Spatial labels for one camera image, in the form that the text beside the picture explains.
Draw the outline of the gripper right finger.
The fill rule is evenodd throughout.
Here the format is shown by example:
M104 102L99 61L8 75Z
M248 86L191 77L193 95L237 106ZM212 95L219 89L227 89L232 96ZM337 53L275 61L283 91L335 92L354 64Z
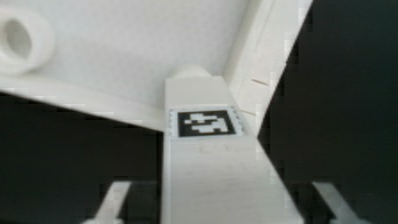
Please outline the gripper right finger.
M372 224L356 216L351 206L337 191L335 185L330 182L314 181L312 186L333 214L328 224Z

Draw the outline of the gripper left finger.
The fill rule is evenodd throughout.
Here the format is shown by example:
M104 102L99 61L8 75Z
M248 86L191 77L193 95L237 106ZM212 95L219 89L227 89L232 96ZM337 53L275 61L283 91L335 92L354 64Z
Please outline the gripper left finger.
M122 204L131 187L129 181L113 181L106 190L104 198L99 204L95 215L81 224L124 224L118 217Z

